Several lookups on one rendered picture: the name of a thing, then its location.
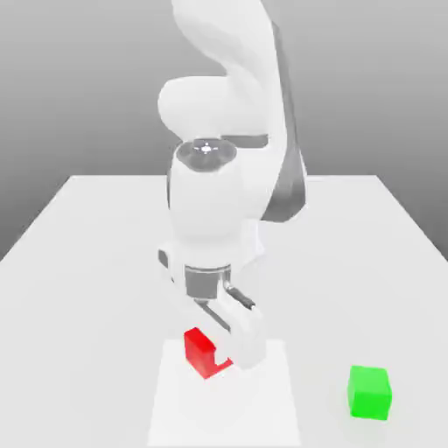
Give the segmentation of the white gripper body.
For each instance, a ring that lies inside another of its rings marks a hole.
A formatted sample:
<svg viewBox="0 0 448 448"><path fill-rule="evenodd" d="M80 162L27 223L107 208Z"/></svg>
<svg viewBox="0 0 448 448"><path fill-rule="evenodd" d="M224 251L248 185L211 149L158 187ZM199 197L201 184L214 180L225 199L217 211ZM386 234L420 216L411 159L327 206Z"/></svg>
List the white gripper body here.
<svg viewBox="0 0 448 448"><path fill-rule="evenodd" d="M217 364L231 360L240 369L251 369L265 358L263 314L234 284L219 282L217 297L208 301L176 291L174 304L189 325L211 340Z"/></svg>

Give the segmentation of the small red cube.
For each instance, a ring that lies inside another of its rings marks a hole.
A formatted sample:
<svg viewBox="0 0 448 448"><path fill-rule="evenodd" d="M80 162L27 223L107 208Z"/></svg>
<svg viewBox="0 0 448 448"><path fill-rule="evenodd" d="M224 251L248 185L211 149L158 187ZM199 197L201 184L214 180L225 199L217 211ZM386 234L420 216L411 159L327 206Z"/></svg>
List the small red cube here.
<svg viewBox="0 0 448 448"><path fill-rule="evenodd" d="M184 347L186 360L205 380L233 365L230 358L216 361L216 346L198 327L184 333Z"/></svg>

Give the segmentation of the small green cube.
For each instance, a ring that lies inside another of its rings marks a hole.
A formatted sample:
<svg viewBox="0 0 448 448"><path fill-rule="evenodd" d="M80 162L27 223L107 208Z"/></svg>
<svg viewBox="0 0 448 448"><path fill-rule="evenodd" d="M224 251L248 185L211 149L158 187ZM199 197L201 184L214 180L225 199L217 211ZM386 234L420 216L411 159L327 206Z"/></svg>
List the small green cube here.
<svg viewBox="0 0 448 448"><path fill-rule="evenodd" d="M392 388L385 368L352 365L346 391L351 417L388 419Z"/></svg>

